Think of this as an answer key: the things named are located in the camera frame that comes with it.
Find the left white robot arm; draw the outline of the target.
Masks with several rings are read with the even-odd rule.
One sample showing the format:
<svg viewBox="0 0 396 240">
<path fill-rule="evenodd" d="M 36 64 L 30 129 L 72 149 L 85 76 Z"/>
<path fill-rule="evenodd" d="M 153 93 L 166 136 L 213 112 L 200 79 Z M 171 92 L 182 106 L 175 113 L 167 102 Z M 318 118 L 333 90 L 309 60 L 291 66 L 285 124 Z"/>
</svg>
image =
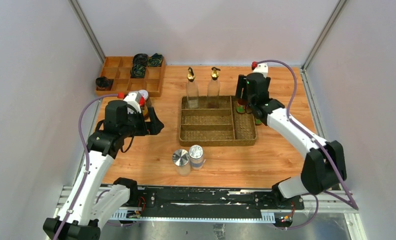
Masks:
<svg viewBox="0 0 396 240">
<path fill-rule="evenodd" d="M 164 124 L 153 107 L 145 120 L 135 100 L 112 100 L 105 107 L 105 117 L 95 132 L 83 142 L 84 161 L 69 197 L 54 218 L 47 218 L 43 230 L 52 240 L 98 240 L 102 228 L 123 204 L 135 206 L 139 201 L 137 182 L 119 178 L 109 192 L 96 200 L 102 180 L 126 138 L 158 135 Z"/>
</svg>

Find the yellow-cap sauce bottle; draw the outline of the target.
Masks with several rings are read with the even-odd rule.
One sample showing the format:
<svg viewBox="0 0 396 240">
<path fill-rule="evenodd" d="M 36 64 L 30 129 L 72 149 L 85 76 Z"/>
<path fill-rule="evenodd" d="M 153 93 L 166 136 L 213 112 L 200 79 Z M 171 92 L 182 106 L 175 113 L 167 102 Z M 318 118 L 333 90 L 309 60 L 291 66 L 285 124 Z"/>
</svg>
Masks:
<svg viewBox="0 0 396 240">
<path fill-rule="evenodd" d="M 255 123 L 256 126 L 259 126 L 259 125 L 262 124 L 262 121 L 259 120 L 259 119 L 257 119 L 257 118 L 255 118 L 255 119 L 254 119 L 254 123 Z"/>
<path fill-rule="evenodd" d="M 246 113 L 246 105 L 247 102 L 241 98 L 237 100 L 237 105 L 235 107 L 235 110 L 238 114 L 245 114 Z"/>
</svg>

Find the brownish glass oil bottle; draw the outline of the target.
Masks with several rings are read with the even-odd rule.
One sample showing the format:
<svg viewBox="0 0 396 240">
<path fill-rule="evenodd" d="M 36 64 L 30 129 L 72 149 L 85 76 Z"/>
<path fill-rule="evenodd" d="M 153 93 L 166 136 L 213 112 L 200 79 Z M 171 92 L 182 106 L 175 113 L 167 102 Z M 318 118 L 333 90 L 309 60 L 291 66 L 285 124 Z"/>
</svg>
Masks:
<svg viewBox="0 0 396 240">
<path fill-rule="evenodd" d="M 220 95 L 220 81 L 219 71 L 220 69 L 213 66 L 211 68 L 211 80 L 207 87 L 207 104 L 210 109 L 216 109 L 219 107 L 219 95 Z"/>
</svg>

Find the clear oil bottle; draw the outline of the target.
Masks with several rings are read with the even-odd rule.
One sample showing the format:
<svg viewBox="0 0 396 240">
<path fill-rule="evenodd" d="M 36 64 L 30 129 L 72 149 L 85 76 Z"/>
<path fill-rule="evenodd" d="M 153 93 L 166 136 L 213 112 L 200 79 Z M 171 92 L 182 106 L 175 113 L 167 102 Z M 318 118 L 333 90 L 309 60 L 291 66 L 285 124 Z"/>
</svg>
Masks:
<svg viewBox="0 0 396 240">
<path fill-rule="evenodd" d="M 187 84 L 186 84 L 186 97 L 187 104 L 190 109 L 197 109 L 199 107 L 199 88 L 195 82 L 195 74 L 192 67 L 188 68 Z"/>
</svg>

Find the woven wicker divided tray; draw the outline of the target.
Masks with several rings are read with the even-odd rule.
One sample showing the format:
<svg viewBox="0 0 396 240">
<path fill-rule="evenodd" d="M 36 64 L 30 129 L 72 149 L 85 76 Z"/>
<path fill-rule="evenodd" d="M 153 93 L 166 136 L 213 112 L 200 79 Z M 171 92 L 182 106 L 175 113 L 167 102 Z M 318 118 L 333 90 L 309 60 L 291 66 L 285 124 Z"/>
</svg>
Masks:
<svg viewBox="0 0 396 240">
<path fill-rule="evenodd" d="M 189 108 L 187 97 L 181 98 L 178 128 L 181 146 L 229 147 L 256 143 L 254 117 L 236 111 L 237 99 L 233 95 L 221 95 L 218 100 L 216 108 L 209 108 L 207 97 L 200 96 L 198 108 Z"/>
</svg>

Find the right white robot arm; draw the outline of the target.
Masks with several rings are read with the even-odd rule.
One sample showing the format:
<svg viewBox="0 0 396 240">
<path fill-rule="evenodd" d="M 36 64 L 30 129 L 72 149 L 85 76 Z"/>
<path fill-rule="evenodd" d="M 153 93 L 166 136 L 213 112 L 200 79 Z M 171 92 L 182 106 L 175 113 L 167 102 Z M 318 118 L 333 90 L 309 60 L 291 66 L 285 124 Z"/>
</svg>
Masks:
<svg viewBox="0 0 396 240">
<path fill-rule="evenodd" d="M 312 133 L 297 121 L 281 102 L 269 97 L 269 83 L 270 78 L 259 72 L 240 74 L 235 96 L 245 102 L 247 111 L 281 134 L 304 158 L 300 175 L 272 186 L 272 204 L 284 209 L 293 197 L 317 195 L 346 180 L 347 171 L 343 146 Z"/>
</svg>

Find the red-lid sauce jar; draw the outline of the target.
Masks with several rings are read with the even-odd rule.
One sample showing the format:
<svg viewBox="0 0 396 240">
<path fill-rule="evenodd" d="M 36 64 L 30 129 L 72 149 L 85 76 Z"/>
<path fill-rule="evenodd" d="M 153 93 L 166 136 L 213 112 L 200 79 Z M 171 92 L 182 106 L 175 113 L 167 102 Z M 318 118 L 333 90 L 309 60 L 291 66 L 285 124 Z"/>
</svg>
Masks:
<svg viewBox="0 0 396 240">
<path fill-rule="evenodd" d="M 147 107 L 147 102 L 143 96 L 140 97 L 139 106 L 141 108 L 141 112 L 142 112 L 144 119 L 147 120 L 149 118 L 149 111 L 148 111 L 148 107 Z"/>
</svg>

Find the white-lid sauce jar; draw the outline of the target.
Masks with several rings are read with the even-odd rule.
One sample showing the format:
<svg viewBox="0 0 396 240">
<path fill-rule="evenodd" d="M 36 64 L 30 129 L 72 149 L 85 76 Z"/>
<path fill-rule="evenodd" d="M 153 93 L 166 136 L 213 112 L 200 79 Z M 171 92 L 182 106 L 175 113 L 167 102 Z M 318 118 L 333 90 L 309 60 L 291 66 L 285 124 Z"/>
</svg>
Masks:
<svg viewBox="0 0 396 240">
<path fill-rule="evenodd" d="M 152 101 L 151 101 L 151 99 L 150 99 L 150 96 L 149 96 L 149 92 L 147 91 L 147 90 L 145 90 L 145 89 L 141 89 L 141 90 L 139 90 L 138 91 L 142 96 L 143 96 L 143 98 L 145 99 L 145 103 L 146 103 L 146 106 L 149 108 L 149 107 L 152 107 Z"/>
</svg>

